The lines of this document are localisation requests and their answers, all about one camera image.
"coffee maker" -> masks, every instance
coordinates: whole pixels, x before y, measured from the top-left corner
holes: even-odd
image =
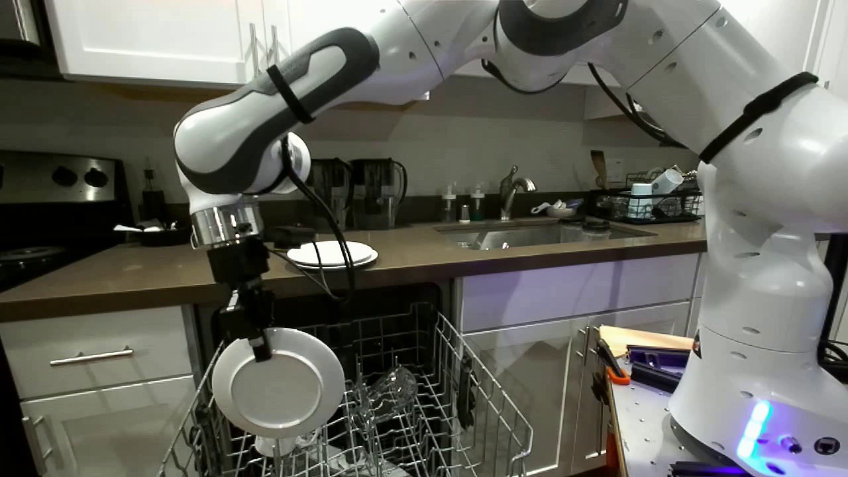
[[[353,159],[353,228],[396,228],[409,192],[409,172],[401,161]]]
[[[312,159],[311,180],[322,201],[334,213],[339,228],[348,228],[351,210],[351,167],[343,159]]]

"backsplash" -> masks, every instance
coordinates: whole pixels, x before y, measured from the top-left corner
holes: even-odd
[[[396,157],[412,172],[413,196],[458,193],[497,183],[520,167],[540,192],[593,188],[589,151],[604,150],[609,172],[664,164],[695,167],[690,151],[654,150],[622,120],[587,123],[583,89],[514,97],[493,79],[457,78],[430,102],[404,108],[348,107],[299,135],[312,157]],[[172,123],[187,104],[131,102],[99,86],[2,82],[0,150],[69,151],[124,159],[131,196],[141,200],[151,167],[171,201],[187,201],[172,167]]]

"plate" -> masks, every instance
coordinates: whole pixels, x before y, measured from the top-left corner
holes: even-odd
[[[346,369],[318,336],[269,330],[274,359],[257,364],[247,339],[234,339],[212,369],[221,413],[257,438],[298,441],[327,425],[346,395]]]
[[[371,265],[380,254],[368,244],[360,242],[348,242],[353,269]],[[316,244],[302,244],[299,249],[290,249],[287,261],[298,269],[308,270],[346,270],[346,257],[339,249],[339,242],[316,242]]]

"white cabinet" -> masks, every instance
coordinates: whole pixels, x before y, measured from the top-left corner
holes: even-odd
[[[274,0],[265,2],[49,0],[45,6],[67,78],[245,86],[274,54],[274,29],[287,34],[287,16],[277,14]]]
[[[791,71],[815,66],[830,0],[720,0],[724,8]]]
[[[365,29],[380,20],[381,8],[389,8],[393,0],[277,0],[290,6],[290,46],[287,50],[302,49],[306,44],[339,29],[359,28]]]
[[[821,29],[821,49],[816,57],[816,74],[825,86],[848,102],[848,2],[833,0]]]
[[[0,324],[22,401],[192,375],[181,307]]]
[[[457,282],[458,324],[486,331],[608,310],[690,302],[698,254],[539,269]]]
[[[156,474],[194,395],[184,307],[12,320],[0,339],[39,474]]]
[[[583,326],[616,324],[645,331],[685,335],[686,316],[690,302],[671,302],[466,335],[473,351],[532,425],[536,434],[528,473],[559,477],[592,470],[597,460],[603,460],[597,456],[587,462],[587,456],[576,454],[576,445],[587,445],[587,441],[604,445],[603,404],[583,401],[580,405],[587,408],[568,405],[568,391],[587,384],[568,376],[571,342]]]
[[[192,391],[181,376],[22,404],[39,474],[156,474]]]

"kitchen sink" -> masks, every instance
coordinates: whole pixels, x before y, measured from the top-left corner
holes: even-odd
[[[437,228],[449,242],[461,249],[514,249],[539,244],[576,244],[576,242],[609,242],[652,237],[633,228],[609,226],[609,230],[583,230],[576,222],[486,222],[486,226],[452,226]]]

